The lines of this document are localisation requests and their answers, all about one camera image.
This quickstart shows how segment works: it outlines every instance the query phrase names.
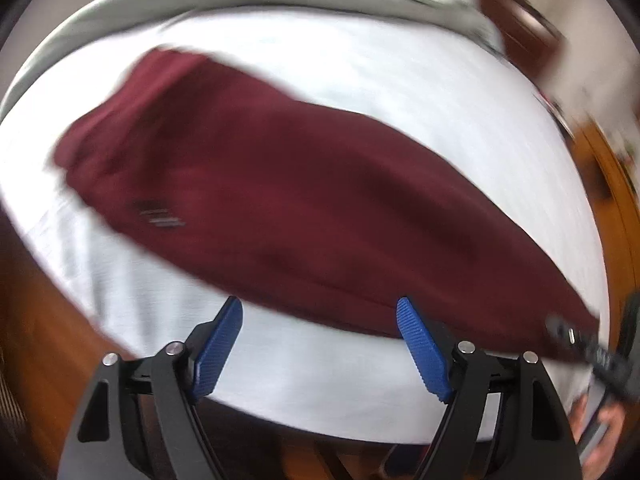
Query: white sheet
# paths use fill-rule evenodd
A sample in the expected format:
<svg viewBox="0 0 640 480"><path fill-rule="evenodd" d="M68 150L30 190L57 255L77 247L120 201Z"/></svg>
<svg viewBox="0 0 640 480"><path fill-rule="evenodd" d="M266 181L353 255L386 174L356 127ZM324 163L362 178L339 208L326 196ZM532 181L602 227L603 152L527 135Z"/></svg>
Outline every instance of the white sheet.
<svg viewBox="0 0 640 480"><path fill-rule="evenodd" d="M309 9L184 16L70 54L0 124L0 189L18 233L96 328L155 353L212 319L225 294L111 231L63 185L49 154L157 44L210 53L302 100L368 114L454 164L551 257L609 331L600 239L574 164L533 86L470 40L430 25ZM545 362L565 405L588 372ZM444 412L401 340L245 303L213 397L281 424L345 438L429 442ZM491 398L481 437L497 409Z"/></svg>

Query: bed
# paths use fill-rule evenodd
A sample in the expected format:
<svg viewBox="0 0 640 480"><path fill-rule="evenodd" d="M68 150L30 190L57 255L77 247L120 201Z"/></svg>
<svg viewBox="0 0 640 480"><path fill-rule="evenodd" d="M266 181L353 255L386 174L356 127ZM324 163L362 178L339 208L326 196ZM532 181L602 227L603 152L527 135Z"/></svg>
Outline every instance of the bed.
<svg viewBox="0 0 640 480"><path fill-rule="evenodd" d="M112 344L153 354L212 319L226 297L111 231L50 163L66 127L159 44L206 53L299 99L370 115L446 158L547 252L600 317L606 344L598 231L533 83L507 59L446 28L277 6L192 10L108 34L45 70L0 124L0 191L16 232ZM545 366L568 407L586 387L588 370ZM401 340L340 331L257 304L246 304L213 397L279 424L370 442L429 442L444 412ZM480 438L491 437L496 410L490 397Z"/></svg>

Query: wrinkled sheet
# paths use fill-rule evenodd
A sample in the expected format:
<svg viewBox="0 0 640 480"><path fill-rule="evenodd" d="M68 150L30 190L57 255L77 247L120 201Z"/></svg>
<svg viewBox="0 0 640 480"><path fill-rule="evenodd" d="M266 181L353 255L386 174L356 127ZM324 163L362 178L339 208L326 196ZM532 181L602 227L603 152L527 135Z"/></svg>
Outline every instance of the wrinkled sheet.
<svg viewBox="0 0 640 480"><path fill-rule="evenodd" d="M457 167L551 257L609 331L602 248L577 170L533 85L470 40L431 25L309 9L189 13L95 41L41 76L0 125L0 190L14 225L94 326L146 356L212 319L222 291L109 229L49 160L73 120L107 98L149 48L211 54L302 100L364 113ZM545 362L565 406L584 367ZM429 442L444 406L404 342L245 303L212 396L316 433ZM490 396L480 437L491 436Z"/></svg>

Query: human hand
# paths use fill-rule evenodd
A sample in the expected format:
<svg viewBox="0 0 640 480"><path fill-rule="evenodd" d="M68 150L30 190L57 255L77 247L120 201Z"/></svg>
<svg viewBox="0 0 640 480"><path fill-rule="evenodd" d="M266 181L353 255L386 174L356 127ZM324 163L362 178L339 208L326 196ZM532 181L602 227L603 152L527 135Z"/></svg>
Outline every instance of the human hand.
<svg viewBox="0 0 640 480"><path fill-rule="evenodd" d="M569 425L571 426L576 442L580 440L582 430L588 422L584 420L586 405L587 395L583 395L575 401L569 412ZM582 464L582 477L584 480L597 480L609 466L618 440L620 439L620 434L622 433L622 425L625 421L625 409L619 402L609 404L600 410L598 420L604 424L608 424L609 429L607 433L604 434L598 446L591 451L587 460Z"/></svg>

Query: white bed sheet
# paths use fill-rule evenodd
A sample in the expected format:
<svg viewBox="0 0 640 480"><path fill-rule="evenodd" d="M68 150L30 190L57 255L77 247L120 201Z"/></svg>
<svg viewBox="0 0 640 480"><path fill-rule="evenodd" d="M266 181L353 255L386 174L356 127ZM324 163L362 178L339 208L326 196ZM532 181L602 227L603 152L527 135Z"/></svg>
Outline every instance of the white bed sheet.
<svg viewBox="0 0 640 480"><path fill-rule="evenodd" d="M472 41L425 24L296 8L188 14L95 41L41 76L0 124L0 190L14 225L96 328L154 354L226 298L116 234L50 163L73 120L107 98L149 48L211 54L298 98L353 110L445 157L551 257L609 332L602 248L577 171L536 90ZM444 406L404 342L328 328L245 303L213 397L316 433L430 442ZM565 404L585 367L545 361ZM490 396L480 437L490 437Z"/></svg>

